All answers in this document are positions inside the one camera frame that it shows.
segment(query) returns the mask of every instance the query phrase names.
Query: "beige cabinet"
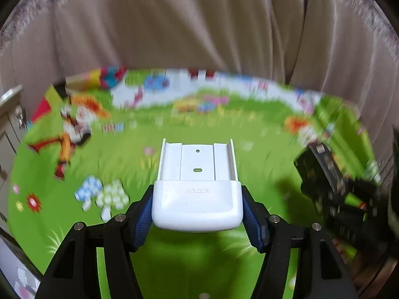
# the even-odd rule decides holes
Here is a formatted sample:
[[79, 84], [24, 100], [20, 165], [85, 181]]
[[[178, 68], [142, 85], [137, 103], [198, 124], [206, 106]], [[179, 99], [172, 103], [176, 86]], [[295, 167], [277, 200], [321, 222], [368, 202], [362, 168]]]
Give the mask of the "beige cabinet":
[[13, 166], [19, 141], [25, 133], [20, 128], [14, 111], [19, 104], [19, 93], [21, 89], [7, 92], [0, 97], [0, 227], [8, 232], [7, 227], [7, 199], [11, 169]]

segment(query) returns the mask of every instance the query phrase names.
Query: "white holder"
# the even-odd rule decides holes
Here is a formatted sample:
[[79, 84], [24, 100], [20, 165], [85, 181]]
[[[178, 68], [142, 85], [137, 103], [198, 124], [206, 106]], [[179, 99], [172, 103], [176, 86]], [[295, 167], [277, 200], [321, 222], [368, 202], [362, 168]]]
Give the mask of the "white holder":
[[233, 229], [243, 220], [233, 141], [183, 145], [163, 140], [152, 220], [181, 231]]

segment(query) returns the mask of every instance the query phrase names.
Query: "green tablecloth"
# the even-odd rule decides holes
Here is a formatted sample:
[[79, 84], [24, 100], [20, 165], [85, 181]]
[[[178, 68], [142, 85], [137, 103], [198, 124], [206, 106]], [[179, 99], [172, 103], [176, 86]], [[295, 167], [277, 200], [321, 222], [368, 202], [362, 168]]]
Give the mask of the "green tablecloth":
[[[33, 121], [13, 168], [9, 227], [43, 273], [73, 223], [102, 223], [141, 198], [156, 179], [163, 138], [231, 138], [241, 183], [270, 213], [299, 225], [320, 219], [293, 164], [309, 142], [325, 142], [344, 174], [379, 179], [368, 135], [345, 102], [256, 77], [95, 70], [50, 87]], [[145, 299], [244, 299], [263, 257], [242, 226], [213, 233], [153, 226], [132, 263]], [[98, 258], [102, 297], [109, 298], [101, 249]], [[285, 298], [296, 263], [292, 251]]]

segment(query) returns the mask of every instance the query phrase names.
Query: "blue gripper pad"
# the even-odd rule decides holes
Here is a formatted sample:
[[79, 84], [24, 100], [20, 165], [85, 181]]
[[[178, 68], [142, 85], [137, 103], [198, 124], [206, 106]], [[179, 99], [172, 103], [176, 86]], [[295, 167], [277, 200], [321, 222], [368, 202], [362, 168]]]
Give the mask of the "blue gripper pad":
[[152, 225], [152, 194], [147, 200], [147, 203], [144, 205], [143, 210], [140, 214], [136, 222], [136, 227], [134, 229], [134, 241], [133, 246], [137, 250], [141, 245], [144, 244], [148, 232], [150, 231], [150, 227]]
[[243, 211], [244, 211], [243, 224], [245, 227], [245, 231], [247, 232], [249, 241], [251, 245], [258, 250], [258, 252], [261, 252], [264, 247], [262, 241], [261, 226], [256, 220], [256, 217], [252, 212], [251, 207], [249, 206], [248, 201], [245, 199], [244, 196], [243, 196]]

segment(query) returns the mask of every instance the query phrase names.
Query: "cartoon clown with orange hair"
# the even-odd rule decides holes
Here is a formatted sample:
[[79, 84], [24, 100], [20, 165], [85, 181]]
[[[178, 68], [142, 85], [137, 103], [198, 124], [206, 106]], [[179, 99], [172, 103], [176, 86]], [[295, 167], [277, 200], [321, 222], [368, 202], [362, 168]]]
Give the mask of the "cartoon clown with orange hair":
[[[77, 106], [76, 116], [71, 116], [72, 106]], [[101, 119], [109, 118], [107, 111], [103, 110], [102, 105], [91, 95], [72, 95], [70, 104], [61, 107], [61, 117], [63, 119], [63, 132], [55, 138], [48, 138], [36, 144], [27, 144], [27, 148], [35, 154], [40, 150], [54, 143], [61, 144], [57, 168], [54, 177], [58, 181], [65, 178], [65, 170], [70, 164], [71, 156], [76, 147], [84, 145], [91, 137], [91, 123]]]

